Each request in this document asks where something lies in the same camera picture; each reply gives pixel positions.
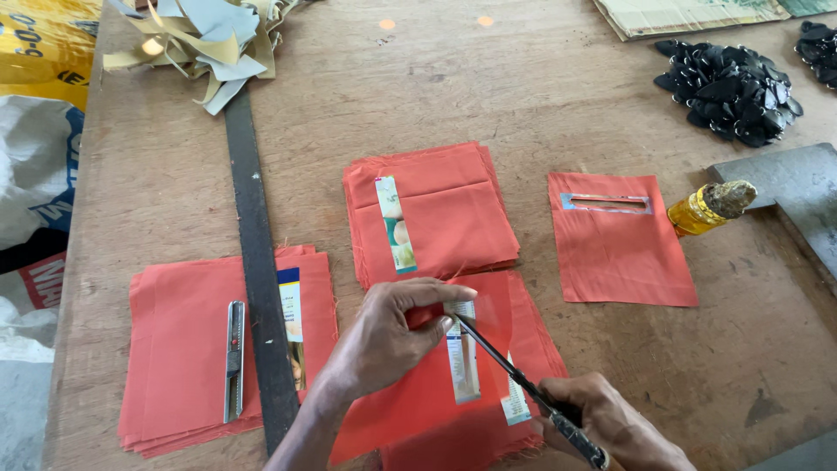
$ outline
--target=hand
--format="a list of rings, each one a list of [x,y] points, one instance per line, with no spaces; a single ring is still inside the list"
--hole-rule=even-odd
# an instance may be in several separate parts
[[[355,399],[390,386],[439,344],[454,321],[438,316],[410,331],[404,318],[410,308],[446,301],[470,301],[476,291],[435,278],[379,283],[363,300],[355,323],[340,337],[320,377],[344,399]]]
[[[683,450],[657,432],[599,373],[544,378],[539,387],[556,401],[581,407],[584,433],[627,471],[695,471]],[[549,419],[534,417],[531,428],[551,447],[580,458]]]

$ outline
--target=scissors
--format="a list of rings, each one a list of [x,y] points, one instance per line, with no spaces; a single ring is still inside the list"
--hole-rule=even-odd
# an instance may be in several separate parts
[[[591,468],[602,470],[610,469],[611,471],[622,469],[621,465],[616,463],[616,460],[612,459],[608,452],[591,442],[590,439],[587,438],[587,435],[584,434],[584,431],[581,430],[581,409],[579,407],[574,406],[569,402],[554,401],[549,398],[543,393],[543,391],[537,389],[534,383],[529,381],[522,371],[518,370],[514,365],[509,363],[509,361],[506,360],[506,357],[500,355],[500,352],[498,352],[497,349],[495,349],[494,346],[485,339],[485,337],[476,331],[467,318],[462,316],[457,316],[457,318],[460,320],[460,326],[462,329],[474,337],[476,343],[482,345],[482,348],[488,352],[488,355],[491,355],[491,358],[497,360],[497,363],[503,367],[503,370],[506,370],[509,377],[511,377],[515,383],[520,385],[521,388],[526,391],[529,397],[534,400],[542,411],[549,414],[549,420],[555,424],[556,430],[558,430],[558,432],[560,432],[561,435],[563,435],[570,442],[570,444],[573,445],[579,453],[581,453]]]

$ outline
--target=glue bottle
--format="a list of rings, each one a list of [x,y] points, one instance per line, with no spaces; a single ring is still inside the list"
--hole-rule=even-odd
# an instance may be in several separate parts
[[[678,237],[699,236],[744,214],[758,196],[746,180],[707,184],[668,209]]]

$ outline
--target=wooden workbench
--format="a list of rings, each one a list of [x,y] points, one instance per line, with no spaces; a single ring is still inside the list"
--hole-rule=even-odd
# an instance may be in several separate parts
[[[385,18],[395,28],[381,29]],[[109,5],[102,22],[94,69],[138,36]],[[748,45],[790,74],[806,115],[770,150],[837,143],[837,96],[793,52],[800,23],[689,37]],[[273,236],[329,253],[341,329],[363,296],[341,169],[477,140],[521,243],[516,269],[572,375],[602,371],[699,469],[745,468],[837,426],[837,301],[769,210],[682,241],[699,308],[562,300],[547,172],[656,174],[671,204],[708,165],[761,152],[686,122],[651,83],[669,68],[651,40],[619,42],[589,0],[328,0],[295,10],[283,35],[278,78],[251,86]],[[151,460],[116,436],[131,275],[240,253],[223,117],[191,102],[205,86],[172,68],[93,74],[44,469],[265,460],[260,430]],[[497,467],[555,468],[555,453],[534,454]]]

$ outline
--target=yellow plastic bag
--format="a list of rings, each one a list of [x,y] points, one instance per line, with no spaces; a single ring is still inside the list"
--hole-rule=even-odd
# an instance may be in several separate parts
[[[0,96],[66,100],[85,110],[97,0],[0,2]]]

